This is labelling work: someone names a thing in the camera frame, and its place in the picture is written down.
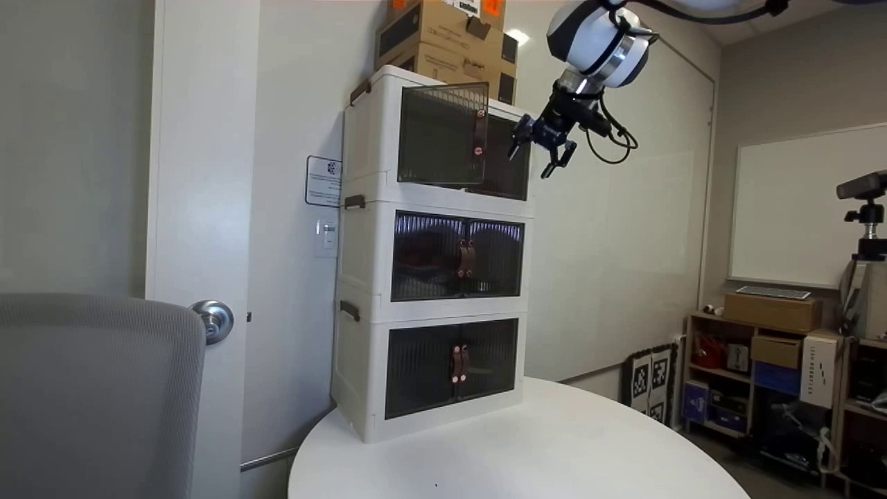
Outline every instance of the cardboard box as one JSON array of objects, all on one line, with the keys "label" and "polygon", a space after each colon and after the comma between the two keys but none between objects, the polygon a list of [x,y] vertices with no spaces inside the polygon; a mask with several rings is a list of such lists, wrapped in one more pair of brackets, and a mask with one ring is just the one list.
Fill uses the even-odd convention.
[{"label": "cardboard box", "polygon": [[757,294],[726,290],[723,319],[749,322],[757,327],[810,332],[818,329],[820,302],[818,300],[773,300]]},{"label": "cardboard box", "polygon": [[415,3],[381,31],[376,67],[393,63],[443,82],[487,82],[487,97],[514,103],[516,39],[472,24],[447,3]]},{"label": "cardboard box", "polygon": [[752,361],[782,365],[782,369],[798,369],[800,365],[800,339],[755,336],[752,339]]},{"label": "cardboard box", "polygon": [[462,11],[466,16],[476,16],[502,31],[505,21],[505,0],[387,0],[387,21],[401,16],[419,3],[437,3]]},{"label": "cardboard box", "polygon": [[864,264],[864,276],[859,287],[859,322],[857,332],[863,339],[887,341],[887,264]]},{"label": "cardboard box", "polygon": [[838,351],[843,339],[834,332],[810,332],[803,339],[800,402],[831,408],[838,387]]}]

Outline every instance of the white board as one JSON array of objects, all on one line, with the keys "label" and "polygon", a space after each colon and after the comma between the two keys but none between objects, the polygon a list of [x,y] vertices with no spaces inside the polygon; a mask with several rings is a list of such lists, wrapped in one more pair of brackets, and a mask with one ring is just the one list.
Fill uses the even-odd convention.
[{"label": "white board", "polygon": [[850,176],[887,169],[887,122],[739,146],[731,279],[838,287],[863,225],[838,200]]}]

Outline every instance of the camera on tripod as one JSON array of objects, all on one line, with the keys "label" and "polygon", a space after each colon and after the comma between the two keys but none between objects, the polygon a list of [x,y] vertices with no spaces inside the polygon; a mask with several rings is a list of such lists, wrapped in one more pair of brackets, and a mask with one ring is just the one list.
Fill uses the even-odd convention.
[{"label": "camera on tripod", "polygon": [[884,221],[884,205],[875,200],[887,190],[887,169],[855,176],[838,185],[838,200],[863,200],[859,210],[849,210],[845,221],[859,221],[864,236],[859,239],[857,261],[887,261],[887,239],[879,239]]}]

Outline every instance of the chair back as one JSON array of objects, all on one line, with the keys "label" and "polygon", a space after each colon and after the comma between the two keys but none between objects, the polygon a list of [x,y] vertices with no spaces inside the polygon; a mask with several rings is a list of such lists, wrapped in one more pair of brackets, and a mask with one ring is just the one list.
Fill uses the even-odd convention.
[{"label": "chair back", "polygon": [[0,495],[186,499],[203,355],[186,307],[0,294]]}]

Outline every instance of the white cabinet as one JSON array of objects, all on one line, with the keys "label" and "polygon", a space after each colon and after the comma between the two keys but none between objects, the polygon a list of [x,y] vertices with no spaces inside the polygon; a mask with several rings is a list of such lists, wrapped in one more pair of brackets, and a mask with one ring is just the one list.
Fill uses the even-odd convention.
[{"label": "white cabinet", "polygon": [[363,441],[520,398],[530,150],[520,111],[381,70],[346,108],[332,395]]}]

